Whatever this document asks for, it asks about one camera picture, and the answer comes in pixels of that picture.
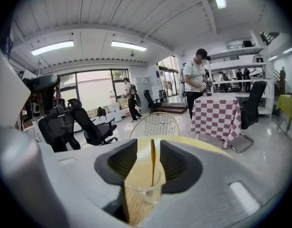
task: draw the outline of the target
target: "white t-shirt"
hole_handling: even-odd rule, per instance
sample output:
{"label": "white t-shirt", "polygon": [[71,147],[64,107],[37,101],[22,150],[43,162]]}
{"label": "white t-shirt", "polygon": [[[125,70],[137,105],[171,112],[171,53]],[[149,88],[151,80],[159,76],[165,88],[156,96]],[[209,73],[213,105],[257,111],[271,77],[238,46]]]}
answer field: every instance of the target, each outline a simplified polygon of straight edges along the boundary
{"label": "white t-shirt", "polygon": [[[184,75],[191,75],[192,81],[197,84],[201,84],[203,82],[203,75],[205,75],[205,68],[201,64],[197,64],[194,60],[188,61],[183,69]],[[193,91],[193,92],[201,92],[201,90],[196,89],[195,87],[188,85],[185,83],[185,91]]]}
{"label": "white t-shirt", "polygon": [[224,76],[222,74],[220,74],[220,76],[218,77],[218,81],[219,82],[223,82],[224,81]]}
{"label": "white t-shirt", "polygon": [[[126,91],[126,94],[130,92],[130,89],[131,89],[131,85],[130,85],[130,84],[126,84],[126,85],[125,85],[125,91]],[[132,96],[132,95],[129,94],[129,95],[127,96],[127,99],[129,100],[129,99],[131,98],[131,96]]]}

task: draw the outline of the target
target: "chair headrest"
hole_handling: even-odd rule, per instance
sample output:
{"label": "chair headrest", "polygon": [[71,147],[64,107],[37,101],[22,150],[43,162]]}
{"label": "chair headrest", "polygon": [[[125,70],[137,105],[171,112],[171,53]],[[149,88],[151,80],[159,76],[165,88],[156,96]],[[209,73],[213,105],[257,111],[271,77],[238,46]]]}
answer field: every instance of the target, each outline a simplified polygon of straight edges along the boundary
{"label": "chair headrest", "polygon": [[69,107],[69,105],[71,105],[73,110],[78,109],[78,108],[83,106],[83,104],[81,104],[80,100],[78,100],[78,99],[69,99],[68,100],[68,107]]}

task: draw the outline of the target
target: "tree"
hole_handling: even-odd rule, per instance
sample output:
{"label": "tree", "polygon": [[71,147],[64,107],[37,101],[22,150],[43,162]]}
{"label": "tree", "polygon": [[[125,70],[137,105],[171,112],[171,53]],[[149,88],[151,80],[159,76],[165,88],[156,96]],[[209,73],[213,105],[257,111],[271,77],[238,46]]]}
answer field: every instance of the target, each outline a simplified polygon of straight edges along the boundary
{"label": "tree", "polygon": [[60,77],[60,87],[64,86],[64,84],[74,78],[75,74],[68,74],[68,75],[63,75]]}
{"label": "tree", "polygon": [[127,77],[126,70],[112,70],[113,80],[122,80],[123,78]]}

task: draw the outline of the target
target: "black pants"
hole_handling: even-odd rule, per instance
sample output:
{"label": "black pants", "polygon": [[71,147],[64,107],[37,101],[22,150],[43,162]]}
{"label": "black pants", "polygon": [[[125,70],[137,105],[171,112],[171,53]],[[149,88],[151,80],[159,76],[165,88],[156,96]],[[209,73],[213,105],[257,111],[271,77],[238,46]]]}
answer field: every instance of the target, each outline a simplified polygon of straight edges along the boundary
{"label": "black pants", "polygon": [[190,118],[192,119],[192,109],[194,100],[201,97],[203,95],[202,92],[187,92],[187,102],[188,102],[188,108],[190,113]]}
{"label": "black pants", "polygon": [[225,93],[228,93],[227,84],[220,84],[220,91],[224,90]]}
{"label": "black pants", "polygon": [[132,96],[129,100],[128,100],[128,105],[129,105],[129,111],[131,114],[131,117],[133,120],[137,120],[136,116],[141,117],[141,114],[139,114],[139,112],[135,109],[135,100],[134,100],[134,96]]}
{"label": "black pants", "polygon": [[250,85],[251,85],[250,82],[246,82],[246,86],[245,86],[245,92],[246,93],[250,91]]}

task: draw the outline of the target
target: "gray machine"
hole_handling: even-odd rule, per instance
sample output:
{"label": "gray machine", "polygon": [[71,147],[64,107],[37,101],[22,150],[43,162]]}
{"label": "gray machine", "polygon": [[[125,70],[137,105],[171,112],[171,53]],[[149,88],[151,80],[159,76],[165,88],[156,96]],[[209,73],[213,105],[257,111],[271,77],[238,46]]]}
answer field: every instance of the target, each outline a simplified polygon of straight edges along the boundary
{"label": "gray machine", "polygon": [[[43,227],[130,227],[123,181],[136,151],[137,141],[128,140],[54,153],[27,134],[0,128],[0,176],[17,203]],[[127,167],[118,169],[123,161]],[[160,162],[167,180],[161,202],[139,227],[243,227],[271,197],[244,166],[222,154],[161,141]],[[245,187],[239,196],[230,188],[238,182]],[[120,209],[122,221],[115,215]]]}

